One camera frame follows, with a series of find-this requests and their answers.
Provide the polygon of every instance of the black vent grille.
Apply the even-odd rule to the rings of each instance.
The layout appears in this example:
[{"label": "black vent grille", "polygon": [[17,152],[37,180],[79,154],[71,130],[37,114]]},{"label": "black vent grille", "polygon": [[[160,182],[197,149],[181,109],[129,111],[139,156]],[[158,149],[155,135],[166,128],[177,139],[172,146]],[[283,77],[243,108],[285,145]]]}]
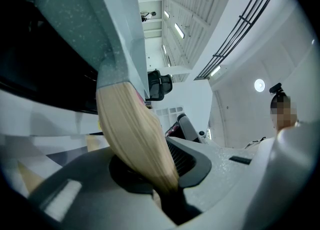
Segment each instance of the black vent grille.
[{"label": "black vent grille", "polygon": [[196,165],[196,160],[193,156],[176,147],[169,141],[167,141],[167,144],[172,155],[176,170],[178,171],[179,177],[181,177]]}]

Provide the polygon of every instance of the white ceiling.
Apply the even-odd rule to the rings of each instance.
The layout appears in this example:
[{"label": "white ceiling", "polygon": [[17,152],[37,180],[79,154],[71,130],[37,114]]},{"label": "white ceiling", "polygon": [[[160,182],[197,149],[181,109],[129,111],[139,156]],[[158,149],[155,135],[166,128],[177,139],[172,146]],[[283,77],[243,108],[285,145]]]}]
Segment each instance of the white ceiling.
[{"label": "white ceiling", "polygon": [[[207,44],[228,0],[163,0],[163,9],[170,18],[163,16],[163,43],[169,51],[173,65],[193,68]],[[174,24],[185,33],[182,39]],[[175,78],[185,80],[182,74]]]}]

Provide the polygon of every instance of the gray plastic housing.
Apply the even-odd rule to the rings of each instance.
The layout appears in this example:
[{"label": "gray plastic housing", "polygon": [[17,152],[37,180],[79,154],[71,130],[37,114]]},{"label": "gray plastic housing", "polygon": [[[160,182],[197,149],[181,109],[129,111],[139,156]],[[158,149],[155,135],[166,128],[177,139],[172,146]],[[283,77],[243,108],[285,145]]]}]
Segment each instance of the gray plastic housing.
[{"label": "gray plastic housing", "polygon": [[[320,123],[282,130],[276,138],[248,150],[222,148],[179,138],[179,147],[205,154],[212,168],[197,186],[183,190],[188,204],[202,214],[176,226],[151,195],[133,194],[110,176],[110,148],[89,152],[45,180],[29,197],[39,208],[67,179],[82,189],[61,226],[66,229],[265,229],[290,206],[312,174],[319,155]],[[229,160],[252,159],[249,165]]]},{"label": "gray plastic housing", "polygon": [[101,72],[97,88],[128,81],[142,98],[149,97],[138,0],[35,0],[35,4],[58,34]]}]

